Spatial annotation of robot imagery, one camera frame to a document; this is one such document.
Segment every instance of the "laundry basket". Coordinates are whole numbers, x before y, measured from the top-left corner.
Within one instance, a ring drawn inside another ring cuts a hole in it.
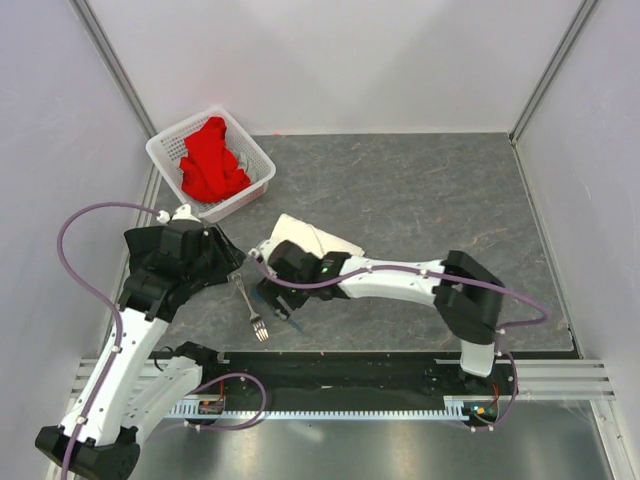
[[[200,203],[180,188],[182,185],[180,159],[187,156],[184,139],[200,130],[211,117],[224,118],[227,124],[225,138],[227,148],[245,169],[251,179],[251,185],[227,200],[217,203]],[[147,153],[180,201],[195,205],[198,208],[198,216],[209,222],[218,222],[258,198],[267,191],[269,180],[276,174],[276,167],[267,154],[238,122],[220,107],[189,117],[160,132],[147,142]]]

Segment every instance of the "red cloth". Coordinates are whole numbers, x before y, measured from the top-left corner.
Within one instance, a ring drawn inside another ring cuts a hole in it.
[[[188,155],[180,161],[182,191],[199,202],[226,200],[251,184],[225,146],[226,133],[224,119],[211,117],[199,131],[184,139]]]

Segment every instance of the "white panel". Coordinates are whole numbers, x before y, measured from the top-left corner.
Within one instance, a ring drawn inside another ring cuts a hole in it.
[[[508,131],[579,0],[90,0],[159,128]]]
[[[0,2],[0,19],[0,476],[22,480],[43,478],[36,434],[61,420],[105,331],[106,309],[58,264],[58,228],[89,203],[140,200],[150,161],[67,2]],[[70,232],[70,261],[111,293],[133,215],[89,217]]]
[[[521,141],[578,340],[640,446],[640,3],[600,2]]]

